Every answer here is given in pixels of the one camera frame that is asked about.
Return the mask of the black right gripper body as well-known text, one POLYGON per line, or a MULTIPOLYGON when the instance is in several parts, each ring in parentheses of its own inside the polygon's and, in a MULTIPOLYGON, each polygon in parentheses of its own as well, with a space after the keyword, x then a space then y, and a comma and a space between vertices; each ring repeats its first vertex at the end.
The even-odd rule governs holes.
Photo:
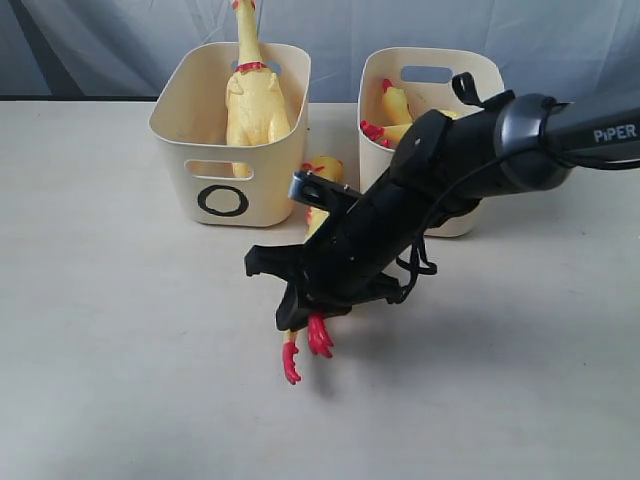
POLYGON ((313 313, 344 315, 357 304, 385 299, 402 302, 411 287, 383 270, 411 247, 399 265, 411 273, 434 275, 422 231, 429 205, 421 195, 394 184, 370 188, 347 211, 331 215, 304 244, 254 246, 245 256, 249 276, 276 276, 303 291, 313 313))

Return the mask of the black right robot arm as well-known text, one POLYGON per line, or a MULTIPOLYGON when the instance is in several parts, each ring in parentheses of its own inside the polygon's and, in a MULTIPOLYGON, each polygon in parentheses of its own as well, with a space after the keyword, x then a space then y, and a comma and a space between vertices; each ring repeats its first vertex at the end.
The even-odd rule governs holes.
POLYGON ((470 213, 488 197, 548 191, 576 167, 620 171, 639 165, 639 95, 608 92, 573 103, 504 91, 477 96, 474 79, 452 80, 473 107, 452 119, 436 110, 402 136, 389 166, 364 192, 301 170, 290 197, 327 213, 297 245, 254 246, 248 275, 286 282, 275 313, 281 331, 297 331, 314 314, 336 317, 359 304, 403 302, 412 291, 386 274, 391 264, 412 279, 433 275, 424 234, 470 213))

